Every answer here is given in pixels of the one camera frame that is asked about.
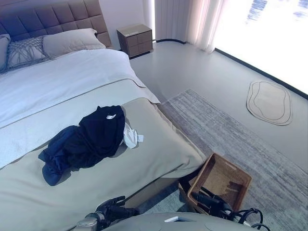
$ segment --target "brown basket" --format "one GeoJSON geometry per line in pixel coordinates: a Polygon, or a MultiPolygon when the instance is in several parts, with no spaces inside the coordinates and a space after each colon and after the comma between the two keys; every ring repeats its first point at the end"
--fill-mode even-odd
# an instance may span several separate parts
{"type": "Polygon", "coordinates": [[[236,165],[214,153],[208,158],[189,189],[189,203],[197,211],[206,213],[197,206],[197,201],[192,197],[192,192],[198,193],[203,186],[224,199],[234,211],[238,211],[251,179],[251,176],[236,165]]]}

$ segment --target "gray pillow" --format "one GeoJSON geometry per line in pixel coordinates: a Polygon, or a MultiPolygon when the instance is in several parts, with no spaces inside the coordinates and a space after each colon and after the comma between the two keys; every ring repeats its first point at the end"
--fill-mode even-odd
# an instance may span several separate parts
{"type": "Polygon", "coordinates": [[[0,73],[5,72],[7,66],[7,53],[11,41],[9,34],[0,35],[0,73]]]}
{"type": "Polygon", "coordinates": [[[43,36],[27,38],[9,44],[9,69],[38,64],[48,59],[43,52],[43,36]]]}
{"type": "Polygon", "coordinates": [[[45,54],[50,58],[80,50],[104,49],[106,46],[95,37],[92,28],[68,30],[54,35],[46,35],[43,40],[45,54]]]}

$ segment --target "window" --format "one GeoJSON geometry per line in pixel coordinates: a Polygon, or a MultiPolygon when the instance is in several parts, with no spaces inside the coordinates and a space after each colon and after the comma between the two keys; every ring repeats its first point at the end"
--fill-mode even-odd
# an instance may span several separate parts
{"type": "Polygon", "coordinates": [[[308,94],[308,0],[226,0],[216,47],[308,94]]]}

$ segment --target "tufted headboard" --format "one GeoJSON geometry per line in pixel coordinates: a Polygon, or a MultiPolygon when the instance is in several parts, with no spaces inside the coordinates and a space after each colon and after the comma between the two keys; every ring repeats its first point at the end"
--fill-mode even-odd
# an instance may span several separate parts
{"type": "Polygon", "coordinates": [[[99,0],[72,0],[0,15],[0,34],[10,34],[12,41],[83,28],[97,30],[97,39],[112,46],[99,0]]]}

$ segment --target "gray nightstand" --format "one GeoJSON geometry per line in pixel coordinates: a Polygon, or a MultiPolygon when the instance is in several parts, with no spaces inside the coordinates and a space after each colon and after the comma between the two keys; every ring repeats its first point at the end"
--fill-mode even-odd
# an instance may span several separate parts
{"type": "Polygon", "coordinates": [[[121,50],[133,57],[153,50],[152,29],[142,24],[119,28],[117,30],[121,50]]]}

